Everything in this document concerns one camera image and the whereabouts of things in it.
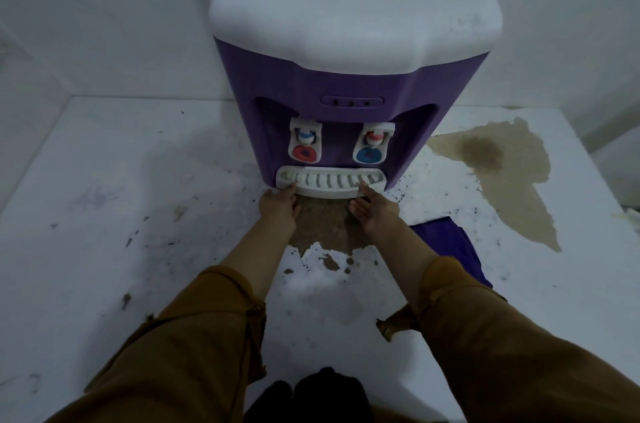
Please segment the human hand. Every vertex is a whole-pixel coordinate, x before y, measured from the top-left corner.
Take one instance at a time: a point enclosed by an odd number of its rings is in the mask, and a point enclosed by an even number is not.
[[[374,237],[384,234],[384,231],[399,219],[400,206],[375,192],[367,184],[361,183],[359,190],[369,200],[364,197],[351,199],[349,212],[362,224],[366,235]]]
[[[263,193],[258,202],[258,210],[263,219],[276,223],[276,226],[291,229],[291,233],[296,229],[296,217],[300,213],[301,206],[296,205],[296,185],[291,184],[283,191],[272,191],[271,189]]]

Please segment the person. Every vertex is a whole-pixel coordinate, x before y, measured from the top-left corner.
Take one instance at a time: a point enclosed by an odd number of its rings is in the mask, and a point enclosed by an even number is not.
[[[365,185],[361,191],[349,211],[384,258],[409,304],[405,315],[468,421],[640,421],[635,383],[540,328],[456,259],[438,256],[400,218],[397,204]],[[331,368],[293,392],[279,381],[243,414],[247,385],[265,375],[264,300],[296,229],[295,185],[267,191],[259,210],[235,249],[143,323],[86,394],[50,423],[412,421],[372,410],[359,381]],[[330,397],[344,387],[358,395],[355,403]]]

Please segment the white floor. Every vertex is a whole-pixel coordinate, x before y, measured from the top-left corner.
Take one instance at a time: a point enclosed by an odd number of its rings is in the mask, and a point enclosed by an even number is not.
[[[391,194],[404,195],[410,223],[451,215],[510,303],[640,383],[640,244],[561,113],[457,107],[437,133],[517,116],[550,156],[550,180],[537,188],[561,253],[503,225],[471,170],[428,148]],[[40,422],[78,397],[146,313],[233,247],[262,190],[233,102],[72,99],[0,217],[0,420]],[[178,206],[188,209],[173,222]],[[403,298],[375,258],[372,248],[356,253],[347,275],[326,270],[318,250],[304,264],[287,250],[268,298],[269,375],[248,403],[276,378],[295,383],[332,365],[374,401],[462,418],[420,336],[389,344],[377,332],[376,318]]]

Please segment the white drip tray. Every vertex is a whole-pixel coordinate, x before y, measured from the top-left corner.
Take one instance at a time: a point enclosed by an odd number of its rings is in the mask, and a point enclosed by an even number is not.
[[[284,165],[276,172],[276,187],[286,189],[292,182],[301,196],[320,199],[351,199],[358,197],[358,186],[364,181],[382,192],[387,176],[380,169],[340,169],[334,167],[299,167]]]

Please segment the brown sleeve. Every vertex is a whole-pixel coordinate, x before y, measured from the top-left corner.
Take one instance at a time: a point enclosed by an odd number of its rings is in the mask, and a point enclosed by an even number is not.
[[[469,421],[640,420],[640,387],[537,326],[455,258],[427,268],[420,307],[422,335]]]
[[[244,390],[265,374],[265,321],[242,275],[208,268],[49,421],[241,422]]]

